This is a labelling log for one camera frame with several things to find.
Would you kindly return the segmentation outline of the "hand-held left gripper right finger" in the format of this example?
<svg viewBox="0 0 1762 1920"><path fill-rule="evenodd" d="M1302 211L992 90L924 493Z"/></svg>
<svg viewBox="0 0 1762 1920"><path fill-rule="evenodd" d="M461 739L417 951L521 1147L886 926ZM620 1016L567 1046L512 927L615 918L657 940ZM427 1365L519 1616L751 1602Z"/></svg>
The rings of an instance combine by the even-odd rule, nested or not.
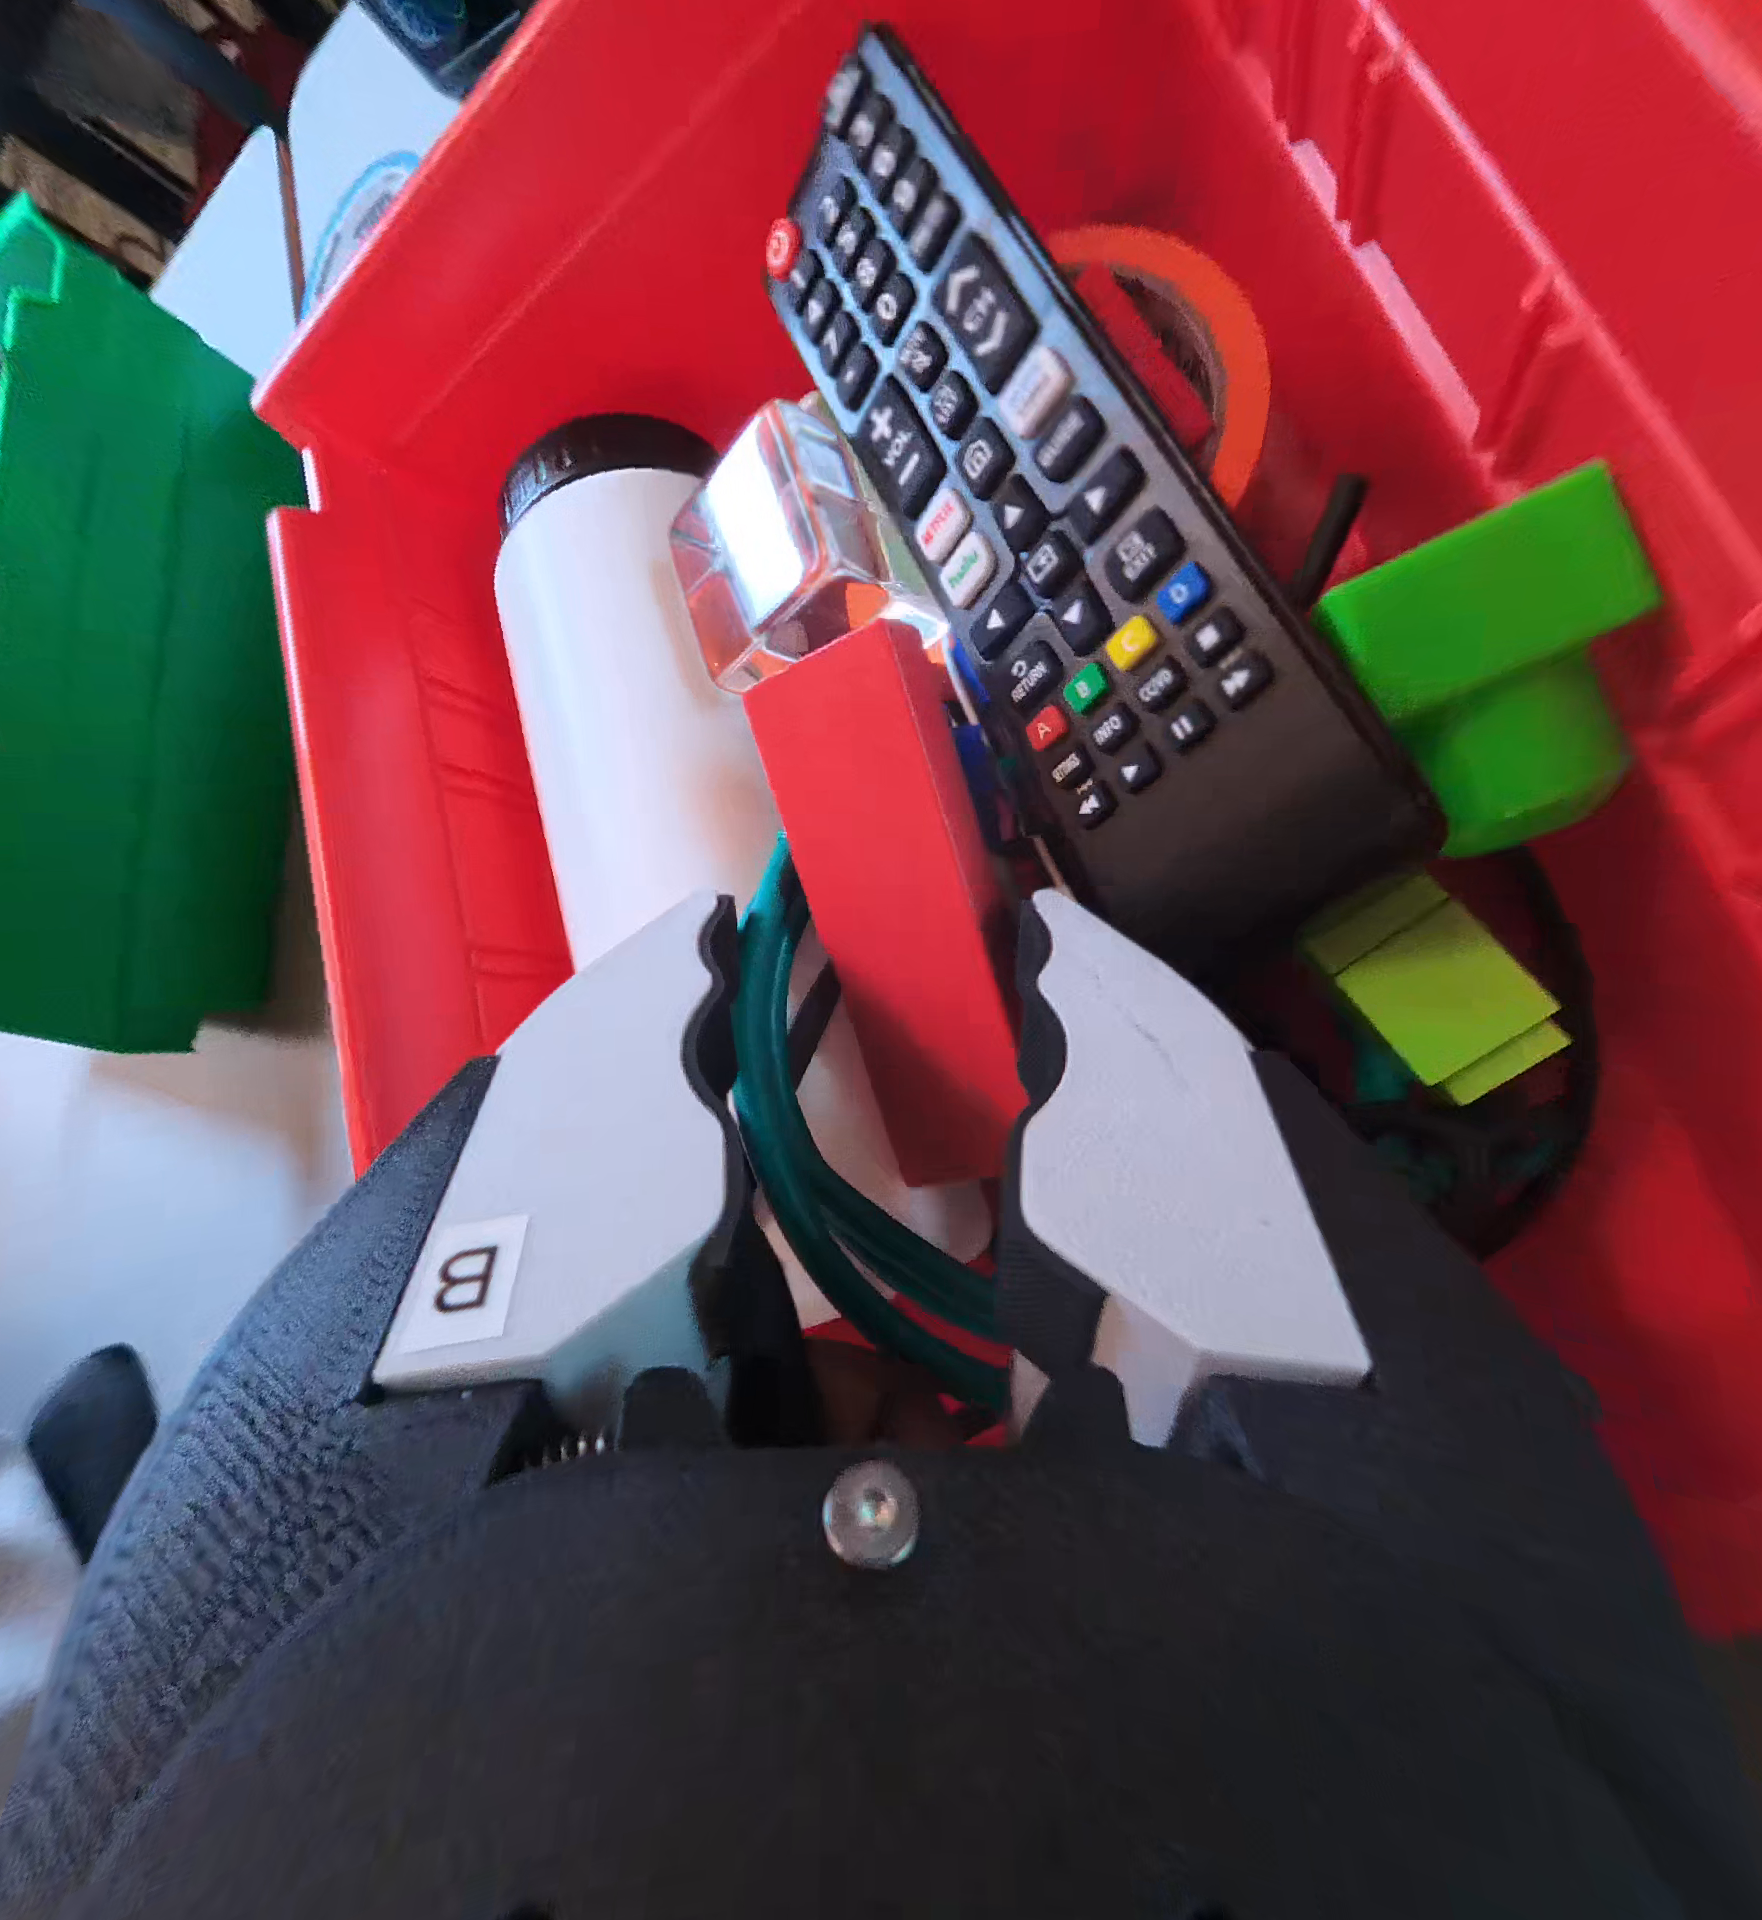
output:
<svg viewBox="0 0 1762 1920"><path fill-rule="evenodd" d="M1058 890L1023 905L1014 975L1011 1429L1087 1367L1143 1446L1171 1443L1213 1379L1362 1386L1369 1345L1235 1020Z"/></svg>

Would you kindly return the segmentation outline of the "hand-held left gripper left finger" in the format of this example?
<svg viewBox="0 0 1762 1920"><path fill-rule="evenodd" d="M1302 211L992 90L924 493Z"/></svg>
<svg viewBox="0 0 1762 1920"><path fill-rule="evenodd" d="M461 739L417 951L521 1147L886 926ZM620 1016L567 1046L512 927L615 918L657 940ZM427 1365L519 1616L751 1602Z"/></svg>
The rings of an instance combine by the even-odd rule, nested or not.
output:
<svg viewBox="0 0 1762 1920"><path fill-rule="evenodd" d="M375 1388L626 1395L664 1367L729 1393L726 1270L751 1209L739 926L729 894L694 894L502 1043Z"/></svg>

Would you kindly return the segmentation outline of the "red rectangular block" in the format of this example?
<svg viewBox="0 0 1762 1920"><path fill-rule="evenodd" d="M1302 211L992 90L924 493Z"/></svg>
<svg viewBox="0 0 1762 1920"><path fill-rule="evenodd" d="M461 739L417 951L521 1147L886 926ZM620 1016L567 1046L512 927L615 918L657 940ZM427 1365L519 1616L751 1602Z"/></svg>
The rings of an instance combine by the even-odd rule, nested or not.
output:
<svg viewBox="0 0 1762 1920"><path fill-rule="evenodd" d="M875 616L746 694L812 927L912 1188L995 1181L1024 1108L1012 905L943 678Z"/></svg>

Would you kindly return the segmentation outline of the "red plastic bin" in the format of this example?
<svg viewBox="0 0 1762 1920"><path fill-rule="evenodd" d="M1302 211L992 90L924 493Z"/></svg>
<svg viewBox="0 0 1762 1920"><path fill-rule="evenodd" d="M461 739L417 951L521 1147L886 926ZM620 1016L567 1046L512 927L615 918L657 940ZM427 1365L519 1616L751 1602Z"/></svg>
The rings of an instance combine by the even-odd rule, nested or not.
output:
<svg viewBox="0 0 1762 1920"><path fill-rule="evenodd" d="M1637 766L1543 850L1603 1078L1497 1274L1697 1630L1762 1633L1762 3L541 3L254 397L310 465L269 540L356 1171L567 969L504 471L798 385L764 233L868 16L1045 236L1240 285L1374 549L1614 465L1665 594L1603 655Z"/></svg>

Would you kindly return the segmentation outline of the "lime green stepped block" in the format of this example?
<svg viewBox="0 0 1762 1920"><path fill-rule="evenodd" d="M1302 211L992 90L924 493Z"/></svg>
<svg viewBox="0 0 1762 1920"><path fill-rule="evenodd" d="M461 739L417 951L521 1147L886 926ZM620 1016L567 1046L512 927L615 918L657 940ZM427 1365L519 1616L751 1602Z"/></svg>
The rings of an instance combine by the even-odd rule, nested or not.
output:
<svg viewBox="0 0 1762 1920"><path fill-rule="evenodd" d="M1416 1083L1452 1107L1570 1044L1558 999L1425 870L1327 908L1298 950Z"/></svg>

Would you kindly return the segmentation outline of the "white bottle with black cap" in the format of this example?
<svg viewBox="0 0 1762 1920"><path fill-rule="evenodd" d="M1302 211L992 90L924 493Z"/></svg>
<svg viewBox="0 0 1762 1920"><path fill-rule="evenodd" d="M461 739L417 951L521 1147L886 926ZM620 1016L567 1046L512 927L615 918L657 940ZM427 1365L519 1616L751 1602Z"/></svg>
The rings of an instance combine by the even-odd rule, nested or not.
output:
<svg viewBox="0 0 1762 1920"><path fill-rule="evenodd" d="M645 414L564 420L504 477L495 594L576 969L692 894L746 911L744 1134L789 1248L860 1330L953 1376L991 1279L841 1171L800 1097L791 989L808 909L743 697L707 675L670 528L719 464Z"/></svg>

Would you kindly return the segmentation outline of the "clear acrylic cube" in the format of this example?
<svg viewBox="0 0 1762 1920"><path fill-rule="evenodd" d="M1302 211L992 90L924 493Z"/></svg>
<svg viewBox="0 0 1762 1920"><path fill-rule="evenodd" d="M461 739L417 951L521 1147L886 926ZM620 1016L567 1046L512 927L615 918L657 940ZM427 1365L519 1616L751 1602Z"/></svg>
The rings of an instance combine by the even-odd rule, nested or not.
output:
<svg viewBox="0 0 1762 1920"><path fill-rule="evenodd" d="M873 619L941 668L947 614L821 394L760 408L670 528L711 680L744 695Z"/></svg>

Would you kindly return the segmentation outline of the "green printed plastic part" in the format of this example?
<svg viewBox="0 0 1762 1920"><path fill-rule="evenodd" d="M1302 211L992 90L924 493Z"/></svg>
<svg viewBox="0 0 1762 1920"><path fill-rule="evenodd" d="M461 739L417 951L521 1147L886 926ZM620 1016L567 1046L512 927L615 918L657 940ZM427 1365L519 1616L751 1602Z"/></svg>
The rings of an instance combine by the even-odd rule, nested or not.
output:
<svg viewBox="0 0 1762 1920"><path fill-rule="evenodd" d="M1312 609L1439 802L1446 859L1593 816L1635 761L1593 648L1662 609L1591 459L1329 588Z"/></svg>

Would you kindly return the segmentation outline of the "green plastic bin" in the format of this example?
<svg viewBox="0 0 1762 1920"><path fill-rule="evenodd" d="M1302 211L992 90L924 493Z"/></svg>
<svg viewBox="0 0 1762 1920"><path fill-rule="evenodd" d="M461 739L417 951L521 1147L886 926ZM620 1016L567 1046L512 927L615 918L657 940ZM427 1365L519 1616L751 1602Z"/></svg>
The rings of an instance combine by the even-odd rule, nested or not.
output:
<svg viewBox="0 0 1762 1920"><path fill-rule="evenodd" d="M0 211L0 1032L189 1051L271 989L293 729L252 378Z"/></svg>

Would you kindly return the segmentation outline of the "black remote control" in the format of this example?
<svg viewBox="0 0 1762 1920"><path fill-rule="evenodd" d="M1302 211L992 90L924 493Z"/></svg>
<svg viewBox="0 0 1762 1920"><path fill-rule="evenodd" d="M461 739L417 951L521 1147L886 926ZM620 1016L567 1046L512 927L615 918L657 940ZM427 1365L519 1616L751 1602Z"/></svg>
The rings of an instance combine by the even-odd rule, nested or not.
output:
<svg viewBox="0 0 1762 1920"><path fill-rule="evenodd" d="M770 300L1063 890L1194 975L1441 853L1443 809L883 22Z"/></svg>

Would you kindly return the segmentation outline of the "orange tape roll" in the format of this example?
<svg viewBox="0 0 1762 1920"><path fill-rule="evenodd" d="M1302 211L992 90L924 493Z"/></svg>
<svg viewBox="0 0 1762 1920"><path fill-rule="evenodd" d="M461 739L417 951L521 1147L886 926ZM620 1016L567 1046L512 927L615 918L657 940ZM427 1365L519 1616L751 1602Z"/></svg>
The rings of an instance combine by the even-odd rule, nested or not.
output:
<svg viewBox="0 0 1762 1920"><path fill-rule="evenodd" d="M1243 503L1273 408L1252 300L1206 251L1153 227L1060 227L1049 246L1216 491Z"/></svg>

